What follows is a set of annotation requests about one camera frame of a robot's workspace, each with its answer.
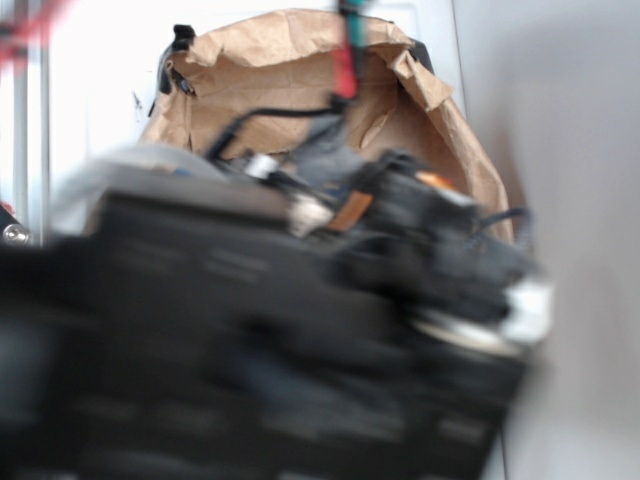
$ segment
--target black wire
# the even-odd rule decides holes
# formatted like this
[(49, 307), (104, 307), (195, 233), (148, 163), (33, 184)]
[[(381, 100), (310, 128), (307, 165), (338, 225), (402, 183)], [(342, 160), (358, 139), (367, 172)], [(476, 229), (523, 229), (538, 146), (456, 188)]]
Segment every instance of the black wire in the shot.
[(509, 480), (509, 469), (507, 468), (507, 448), (506, 442), (504, 440), (505, 429), (504, 427), (500, 428), (500, 446), (502, 447), (502, 468), (504, 469), (504, 478), (505, 480)]
[(218, 136), (216, 141), (211, 145), (211, 148), (204, 154), (204, 158), (210, 162), (216, 162), (222, 158), (222, 152), (231, 144), (238, 135), (240, 128), (251, 117), (256, 115), (263, 115), (269, 117), (285, 117), (285, 118), (304, 118), (304, 117), (318, 117), (320, 115), (327, 115), (330, 113), (337, 113), (335, 107), (321, 108), (316, 110), (283, 110), (279, 108), (256, 108), (244, 115), (236, 118), (231, 122), (222, 133)]
[(522, 223), (518, 230), (514, 243), (520, 248), (528, 248), (531, 246), (531, 237), (533, 230), (533, 215), (528, 208), (514, 207), (504, 212), (499, 212), (483, 218), (480, 221), (478, 230), (471, 235), (466, 242), (467, 248), (474, 248), (480, 244), (484, 237), (484, 232), (487, 228), (495, 225), (496, 223), (503, 222), (516, 217), (522, 217)]
[(377, 185), (376, 181), (388, 169), (409, 167), (410, 175), (414, 175), (416, 170), (416, 161), (404, 154), (404, 152), (388, 151), (377, 162), (367, 162), (358, 171), (352, 182), (351, 189), (358, 190), (363, 193), (372, 193), (372, 187)]

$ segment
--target crumpled paper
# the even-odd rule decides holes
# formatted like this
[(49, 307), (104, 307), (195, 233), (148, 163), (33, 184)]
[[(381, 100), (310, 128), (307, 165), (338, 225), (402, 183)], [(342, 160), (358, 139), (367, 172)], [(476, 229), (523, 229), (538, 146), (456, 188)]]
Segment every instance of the crumpled paper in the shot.
[[(280, 10), (197, 36), (163, 66), (191, 87), (158, 93), (141, 141), (204, 152), (235, 117), (256, 107), (322, 108), (333, 89), (332, 51), (343, 26), (332, 12)], [(348, 144), (367, 159), (402, 148), (448, 177), (489, 212), (508, 208), (491, 160), (451, 99), (452, 88), (413, 58), (413, 41), (393, 23), (370, 18), (367, 67), (347, 112)], [(290, 151), (308, 119), (255, 117), (225, 154)], [(494, 231), (512, 236), (511, 224)]]

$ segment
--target white wall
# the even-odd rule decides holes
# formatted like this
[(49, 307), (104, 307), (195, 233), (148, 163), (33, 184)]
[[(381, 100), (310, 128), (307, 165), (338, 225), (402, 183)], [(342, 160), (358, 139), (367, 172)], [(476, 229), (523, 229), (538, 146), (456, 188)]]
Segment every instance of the white wall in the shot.
[(557, 282), (509, 480), (640, 478), (640, 2), (454, 0), (467, 115)]

